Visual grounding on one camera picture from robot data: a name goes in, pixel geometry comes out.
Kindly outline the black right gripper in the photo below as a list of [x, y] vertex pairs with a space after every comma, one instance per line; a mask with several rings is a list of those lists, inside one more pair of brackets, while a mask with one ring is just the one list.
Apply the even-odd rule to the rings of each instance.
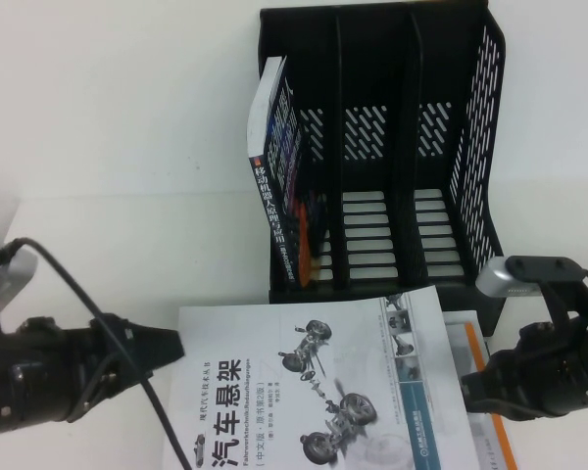
[[[498, 386], [518, 386], [518, 410]], [[516, 348], [495, 352], [481, 371], [461, 378], [461, 387], [468, 412], [513, 421], [588, 409], [588, 320], [570, 319], [564, 335], [550, 322], [521, 328]]]

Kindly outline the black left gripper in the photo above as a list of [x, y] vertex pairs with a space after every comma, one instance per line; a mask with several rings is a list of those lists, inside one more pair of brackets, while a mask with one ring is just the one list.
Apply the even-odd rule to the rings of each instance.
[[[24, 428], [74, 422], [101, 401], [139, 384], [96, 319], [86, 328], [62, 329], [51, 317], [33, 317], [22, 324], [22, 334], [33, 353], [22, 366]], [[130, 324], [125, 335], [131, 358], [146, 379], [185, 356], [175, 330]]]

